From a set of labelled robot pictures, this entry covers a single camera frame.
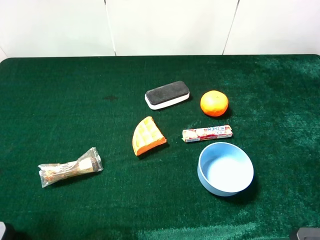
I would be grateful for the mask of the black and white board eraser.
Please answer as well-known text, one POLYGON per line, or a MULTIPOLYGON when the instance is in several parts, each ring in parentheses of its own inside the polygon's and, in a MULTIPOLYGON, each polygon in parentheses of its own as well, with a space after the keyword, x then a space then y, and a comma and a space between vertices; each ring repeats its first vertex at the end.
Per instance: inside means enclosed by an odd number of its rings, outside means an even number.
POLYGON ((150 109, 159 110, 183 102, 189 97, 189 88, 180 80, 148 90, 144 99, 150 109))

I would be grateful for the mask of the grey object bottom right corner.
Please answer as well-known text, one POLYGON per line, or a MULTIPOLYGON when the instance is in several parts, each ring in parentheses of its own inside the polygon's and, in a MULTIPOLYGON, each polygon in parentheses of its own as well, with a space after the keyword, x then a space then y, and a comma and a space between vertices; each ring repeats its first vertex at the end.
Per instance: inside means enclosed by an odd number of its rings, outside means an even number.
POLYGON ((319 227, 300 227, 294 230, 290 236, 290 240, 320 240, 319 227))

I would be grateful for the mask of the orange waffle wedge toy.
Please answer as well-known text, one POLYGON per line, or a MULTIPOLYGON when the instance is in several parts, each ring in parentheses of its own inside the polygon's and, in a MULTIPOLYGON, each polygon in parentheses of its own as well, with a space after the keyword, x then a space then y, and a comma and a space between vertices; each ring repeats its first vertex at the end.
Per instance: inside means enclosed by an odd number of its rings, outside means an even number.
POLYGON ((166 142, 167 139, 151 116, 147 116, 136 126, 132 137, 132 147, 136 156, 140 156, 166 142))

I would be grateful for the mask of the Hi-Chew candy stick pack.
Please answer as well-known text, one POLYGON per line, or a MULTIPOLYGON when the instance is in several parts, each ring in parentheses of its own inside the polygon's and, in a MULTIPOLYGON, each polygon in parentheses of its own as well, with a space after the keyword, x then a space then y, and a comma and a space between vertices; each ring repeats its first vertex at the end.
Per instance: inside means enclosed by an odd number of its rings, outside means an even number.
POLYGON ((229 125, 184 129, 182 131, 182 140, 185 143, 224 139, 232 136, 232 128, 229 125))

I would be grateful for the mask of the orange mandarin fruit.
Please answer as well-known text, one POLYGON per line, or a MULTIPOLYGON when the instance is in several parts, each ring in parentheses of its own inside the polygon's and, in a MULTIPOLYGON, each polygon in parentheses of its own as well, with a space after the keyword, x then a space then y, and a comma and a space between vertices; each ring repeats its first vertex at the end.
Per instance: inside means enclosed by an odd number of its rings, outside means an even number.
POLYGON ((206 92, 200 99, 200 108, 208 116, 219 117, 223 115, 229 106, 227 96, 217 90, 206 92))

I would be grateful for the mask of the light blue bowl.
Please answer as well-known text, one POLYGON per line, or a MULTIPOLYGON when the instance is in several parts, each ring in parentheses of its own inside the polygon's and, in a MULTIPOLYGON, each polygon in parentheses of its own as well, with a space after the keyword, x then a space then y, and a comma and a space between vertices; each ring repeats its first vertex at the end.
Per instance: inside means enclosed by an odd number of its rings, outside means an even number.
POLYGON ((238 146, 215 142, 201 151, 197 175, 207 191, 216 196, 230 197, 250 186, 254 167, 249 156, 238 146))

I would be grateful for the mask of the clear plastic wrapped snack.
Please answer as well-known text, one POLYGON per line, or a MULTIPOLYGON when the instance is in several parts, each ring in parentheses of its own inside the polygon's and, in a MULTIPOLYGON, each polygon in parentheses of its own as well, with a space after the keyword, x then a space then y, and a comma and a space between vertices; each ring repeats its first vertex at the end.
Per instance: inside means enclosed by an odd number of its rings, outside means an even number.
POLYGON ((96 147, 91 147, 86 153, 75 161, 67 163, 40 164, 39 176, 41 187, 45 188, 58 181, 71 177, 102 171, 101 157, 96 147))

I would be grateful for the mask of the green felt table cloth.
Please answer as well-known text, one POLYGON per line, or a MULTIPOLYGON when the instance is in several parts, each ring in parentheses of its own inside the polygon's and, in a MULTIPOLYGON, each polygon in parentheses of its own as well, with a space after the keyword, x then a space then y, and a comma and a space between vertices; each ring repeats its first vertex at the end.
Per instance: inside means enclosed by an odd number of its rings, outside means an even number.
POLYGON ((318 55, 9 58, 0 65, 0 219, 16 240, 270 240, 320 225, 318 55), (187 100, 158 110, 145 94, 173 82, 187 100), (205 114, 219 91, 226 112, 205 114), (166 143, 136 156, 151 116, 166 143), (182 131, 230 125, 254 178, 231 197, 197 174, 207 141, 182 131), (41 164, 96 147, 103 170, 42 188, 41 164))

